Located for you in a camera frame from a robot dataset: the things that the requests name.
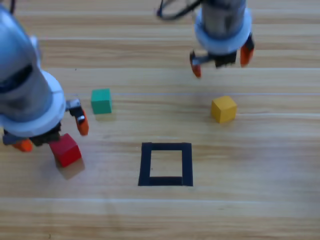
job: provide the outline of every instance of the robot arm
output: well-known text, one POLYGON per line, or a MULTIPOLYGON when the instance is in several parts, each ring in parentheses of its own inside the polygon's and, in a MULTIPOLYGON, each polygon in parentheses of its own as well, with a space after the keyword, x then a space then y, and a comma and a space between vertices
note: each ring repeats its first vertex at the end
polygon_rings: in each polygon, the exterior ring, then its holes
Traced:
POLYGON ((32 145, 38 147, 58 141, 66 111, 75 117, 80 134, 87 135, 88 119, 80 101, 65 100, 60 83, 41 69, 37 38, 27 36, 1 4, 0 46, 3 143, 26 151, 31 150, 32 145))
POLYGON ((195 19, 195 35, 201 46, 207 51, 205 56, 190 53, 193 73, 200 78, 200 65, 210 61, 216 68, 234 64, 237 51, 240 50, 240 64, 245 67, 253 57, 255 44, 252 37, 252 17, 246 7, 246 0, 196 0, 176 14, 163 15, 163 10, 175 0, 161 0, 157 17, 163 21, 182 18, 201 5, 195 19))

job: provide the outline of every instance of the black cable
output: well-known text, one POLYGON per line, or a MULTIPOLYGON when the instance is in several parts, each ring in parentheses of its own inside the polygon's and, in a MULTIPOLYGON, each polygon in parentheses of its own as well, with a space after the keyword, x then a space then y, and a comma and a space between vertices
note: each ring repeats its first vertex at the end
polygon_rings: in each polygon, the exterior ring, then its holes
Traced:
POLYGON ((10 13, 13 15, 16 10, 16 0, 11 0, 10 13))
POLYGON ((176 14, 164 16, 163 9, 166 8, 168 5, 170 5, 171 3, 173 3, 174 1, 175 0, 167 0, 164 3, 164 0, 161 0, 160 7, 159 7, 158 11, 156 12, 157 17, 159 17, 160 19, 162 19, 164 21, 177 20, 177 19, 187 15, 189 12, 195 10, 195 8, 198 7, 204 0, 197 0, 194 3, 192 3, 191 5, 187 5, 185 8, 183 8, 181 11, 177 12, 176 14))

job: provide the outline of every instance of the metal cylinder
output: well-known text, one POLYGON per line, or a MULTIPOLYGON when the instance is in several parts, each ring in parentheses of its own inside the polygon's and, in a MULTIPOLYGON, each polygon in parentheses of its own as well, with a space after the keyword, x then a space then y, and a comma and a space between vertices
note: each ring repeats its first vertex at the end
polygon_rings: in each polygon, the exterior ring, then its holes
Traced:
POLYGON ((244 23, 246 0, 205 0, 202 3, 202 24, 215 39, 236 35, 244 23))
POLYGON ((40 68, 39 49, 0 5, 0 114, 16 122, 43 115, 52 93, 40 68))

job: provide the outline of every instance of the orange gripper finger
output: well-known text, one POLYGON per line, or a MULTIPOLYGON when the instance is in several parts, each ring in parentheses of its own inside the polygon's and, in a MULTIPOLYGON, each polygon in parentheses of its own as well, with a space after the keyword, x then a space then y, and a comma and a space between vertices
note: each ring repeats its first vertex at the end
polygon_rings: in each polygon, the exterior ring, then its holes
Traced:
POLYGON ((245 67, 249 64, 250 60, 254 56, 254 50, 249 50, 245 45, 240 50, 240 64, 241 67, 245 67))
POLYGON ((33 149, 33 144, 29 139, 22 140, 12 145, 15 149, 21 152, 31 152, 33 149))
POLYGON ((201 66, 200 65, 191 65, 193 74, 199 79, 201 78, 201 66))
POLYGON ((193 74, 199 79, 199 78, 201 78, 201 66, 192 64, 192 60, 193 60, 194 56, 195 56, 195 52, 192 51, 190 53, 190 65, 191 65, 191 69, 192 69, 193 74))
POLYGON ((86 136, 89 133, 89 122, 88 122, 88 118, 85 110, 83 110, 83 115, 84 115, 84 121, 81 124, 78 124, 77 120, 75 122, 76 122, 76 126, 78 128, 79 133, 82 136, 86 136))

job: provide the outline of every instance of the green cube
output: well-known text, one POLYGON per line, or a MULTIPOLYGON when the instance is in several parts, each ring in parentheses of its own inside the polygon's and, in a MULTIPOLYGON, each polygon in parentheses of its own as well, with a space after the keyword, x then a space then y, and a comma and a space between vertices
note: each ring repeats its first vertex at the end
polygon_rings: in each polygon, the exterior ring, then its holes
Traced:
POLYGON ((94 114, 110 114, 112 99, 110 89, 95 89, 91 94, 91 106, 94 114))

